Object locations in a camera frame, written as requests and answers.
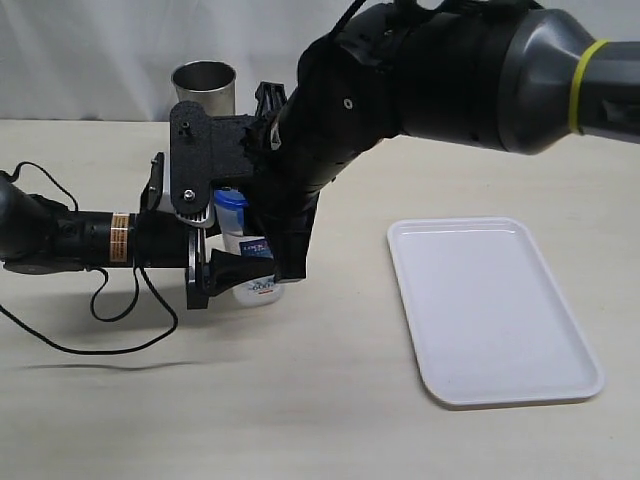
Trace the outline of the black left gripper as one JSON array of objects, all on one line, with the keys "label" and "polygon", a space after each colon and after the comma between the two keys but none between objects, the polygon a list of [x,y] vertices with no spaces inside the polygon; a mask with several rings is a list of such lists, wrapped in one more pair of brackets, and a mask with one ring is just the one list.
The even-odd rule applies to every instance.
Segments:
[{"label": "black left gripper", "polygon": [[275,261],[267,257],[243,257],[212,249],[207,262],[206,238],[220,233],[217,219],[212,228],[194,228],[175,214],[157,210],[163,189],[170,189],[170,173],[170,159],[163,152],[157,153],[140,195],[134,228],[134,258],[138,264],[146,268],[182,268],[189,309],[206,309],[210,297],[274,274]]}]

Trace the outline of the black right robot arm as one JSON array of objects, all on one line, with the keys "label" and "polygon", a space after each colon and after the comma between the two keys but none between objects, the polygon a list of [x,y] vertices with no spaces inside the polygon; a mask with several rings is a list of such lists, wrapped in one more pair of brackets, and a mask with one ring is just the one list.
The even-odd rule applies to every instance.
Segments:
[{"label": "black right robot arm", "polygon": [[523,155],[571,134],[637,142],[639,46],[534,1],[355,2],[304,51],[290,95],[264,83],[256,99],[252,115],[172,108],[171,201],[191,215],[239,190],[276,278],[297,282],[321,189],[385,139]]}]

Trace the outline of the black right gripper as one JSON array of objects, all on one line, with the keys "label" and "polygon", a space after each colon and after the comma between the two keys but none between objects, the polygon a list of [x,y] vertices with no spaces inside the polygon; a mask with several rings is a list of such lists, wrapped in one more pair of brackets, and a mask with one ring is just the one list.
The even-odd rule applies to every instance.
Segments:
[{"label": "black right gripper", "polygon": [[283,149],[267,144],[284,102],[276,84],[258,89],[255,115],[212,117],[196,102],[169,114],[170,190],[176,211],[203,210],[215,190],[237,189],[248,201],[249,233],[262,234],[275,261],[274,278],[294,283],[307,276],[307,254],[319,195],[294,180]]}]

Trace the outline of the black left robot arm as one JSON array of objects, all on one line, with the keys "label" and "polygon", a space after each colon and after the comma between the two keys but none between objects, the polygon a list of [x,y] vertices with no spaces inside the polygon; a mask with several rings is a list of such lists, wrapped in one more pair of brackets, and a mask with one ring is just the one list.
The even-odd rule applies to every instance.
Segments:
[{"label": "black left robot arm", "polygon": [[26,275],[98,268],[182,269],[187,306],[204,309],[211,297],[270,276],[270,258],[219,250],[204,254],[207,233],[159,210],[165,157],[157,154],[136,213],[82,211],[16,186],[20,172],[1,174],[1,261]]}]

